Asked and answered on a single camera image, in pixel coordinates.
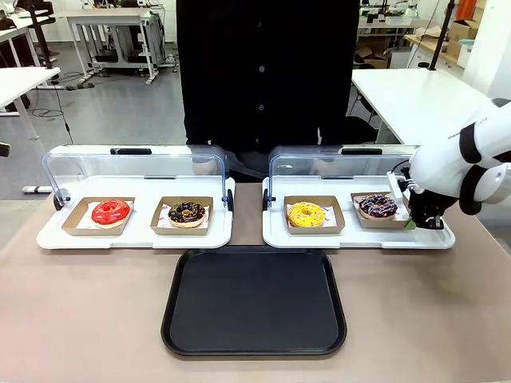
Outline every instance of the beige tabletop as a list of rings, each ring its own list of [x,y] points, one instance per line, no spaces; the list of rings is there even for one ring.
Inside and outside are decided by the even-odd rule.
[[[230,244],[260,244],[260,185],[236,185]],[[475,219],[450,251],[328,251],[348,335],[330,357],[186,360],[160,324],[181,251],[43,251],[51,200],[0,254],[0,381],[457,382],[511,378],[511,262]]]

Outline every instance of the black serving tray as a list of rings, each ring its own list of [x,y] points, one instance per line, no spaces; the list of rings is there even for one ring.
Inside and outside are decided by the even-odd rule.
[[[346,334],[328,257],[267,246],[186,251],[161,324],[184,356],[324,355]]]

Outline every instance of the chocolate glazed donut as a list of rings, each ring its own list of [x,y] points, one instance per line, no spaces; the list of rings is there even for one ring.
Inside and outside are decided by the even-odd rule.
[[[391,219],[398,211],[394,200],[381,194],[365,198],[358,207],[362,216],[369,219]]]
[[[168,212],[171,224],[177,227],[199,226],[205,215],[206,209],[200,203],[195,202],[177,203]]]

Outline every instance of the black pole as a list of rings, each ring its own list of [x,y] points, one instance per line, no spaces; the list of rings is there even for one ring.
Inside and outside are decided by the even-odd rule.
[[[451,14],[453,14],[454,9],[454,0],[450,0],[449,4],[447,4],[446,10],[446,18],[444,19],[444,25],[442,26],[442,31],[440,32],[440,36],[438,37],[437,48],[434,50],[433,60],[431,60],[429,70],[436,70],[435,66],[437,64],[438,56],[440,56],[440,52],[442,51],[442,43],[446,38],[447,27],[449,26],[449,20]]]
[[[42,57],[45,60],[46,68],[52,69],[52,65],[50,62],[50,52],[48,50],[48,45],[46,44],[45,35],[42,32],[41,26],[39,25],[38,22],[38,18],[35,14],[34,2],[32,0],[26,0],[26,5],[28,6],[28,11],[30,12],[30,17],[32,18],[32,23],[34,24],[35,34],[38,37],[39,45],[41,46],[42,49]]]

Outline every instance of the red glazed donut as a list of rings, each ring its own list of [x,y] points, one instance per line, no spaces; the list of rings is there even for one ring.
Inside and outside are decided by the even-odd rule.
[[[96,225],[103,228],[120,226],[128,216],[130,207],[125,201],[111,199],[97,205],[92,214]]]

